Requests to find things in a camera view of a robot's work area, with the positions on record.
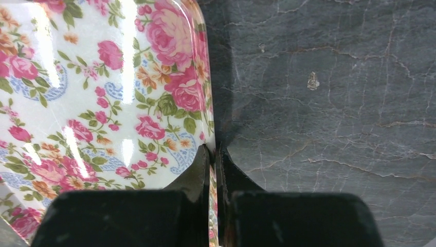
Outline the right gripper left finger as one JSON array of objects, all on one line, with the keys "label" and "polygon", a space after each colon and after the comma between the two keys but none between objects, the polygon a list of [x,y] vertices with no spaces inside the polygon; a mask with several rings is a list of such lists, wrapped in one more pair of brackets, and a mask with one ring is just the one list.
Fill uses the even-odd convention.
[{"label": "right gripper left finger", "polygon": [[32,246],[208,246],[210,155],[163,189],[76,190],[49,206]]}]

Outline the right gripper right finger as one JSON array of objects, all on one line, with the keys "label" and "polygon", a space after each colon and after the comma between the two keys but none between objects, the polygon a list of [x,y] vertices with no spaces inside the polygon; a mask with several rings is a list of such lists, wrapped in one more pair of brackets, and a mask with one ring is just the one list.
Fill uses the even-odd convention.
[{"label": "right gripper right finger", "polygon": [[221,246],[383,246],[366,203],[342,192],[268,192],[216,151]]}]

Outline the floral rectangular tray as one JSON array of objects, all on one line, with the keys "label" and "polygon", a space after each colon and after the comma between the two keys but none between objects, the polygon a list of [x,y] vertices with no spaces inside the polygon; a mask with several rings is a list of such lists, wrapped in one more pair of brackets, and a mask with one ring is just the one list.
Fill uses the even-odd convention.
[{"label": "floral rectangular tray", "polygon": [[1,218],[26,244],[61,193],[164,188],[204,144],[196,1],[1,1]]}]

